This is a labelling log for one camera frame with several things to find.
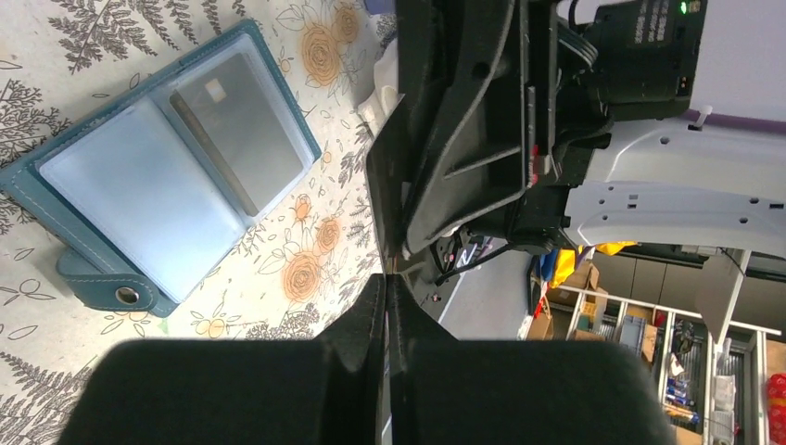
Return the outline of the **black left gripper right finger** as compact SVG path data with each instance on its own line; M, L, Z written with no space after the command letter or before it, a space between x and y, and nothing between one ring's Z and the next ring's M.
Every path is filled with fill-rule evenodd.
M599 340L460 340L387 278L396 444L672 444L642 361Z

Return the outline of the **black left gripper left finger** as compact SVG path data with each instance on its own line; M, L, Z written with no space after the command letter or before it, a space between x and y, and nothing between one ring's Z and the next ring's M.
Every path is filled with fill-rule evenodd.
M88 379L63 444L377 444L386 278L311 339L127 341Z

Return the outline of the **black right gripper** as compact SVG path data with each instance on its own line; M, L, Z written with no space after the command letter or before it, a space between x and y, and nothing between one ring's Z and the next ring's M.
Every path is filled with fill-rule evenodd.
M559 158L605 123L558 120L553 1L399 1L399 90L368 158L387 271L450 229L534 255L569 248Z

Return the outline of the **dark grey credit card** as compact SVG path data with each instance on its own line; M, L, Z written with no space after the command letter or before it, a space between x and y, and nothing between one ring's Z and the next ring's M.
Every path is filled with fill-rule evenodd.
M274 208L313 163L308 141L259 56L210 57L168 88L171 108L248 216Z

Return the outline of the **blue card holder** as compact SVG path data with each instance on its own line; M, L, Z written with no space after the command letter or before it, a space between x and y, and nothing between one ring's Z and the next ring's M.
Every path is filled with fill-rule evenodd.
M1 188L66 245L57 273L97 311L166 317L304 176L248 216L171 108L169 84L204 60L261 58L314 156L321 150L258 24L244 19L1 170Z

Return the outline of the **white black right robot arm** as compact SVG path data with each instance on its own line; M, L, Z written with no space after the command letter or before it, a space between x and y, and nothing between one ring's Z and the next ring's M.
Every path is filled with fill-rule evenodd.
M367 160L388 273L441 286L473 236L541 255L618 241L785 254L785 123L694 97L707 1L398 1Z

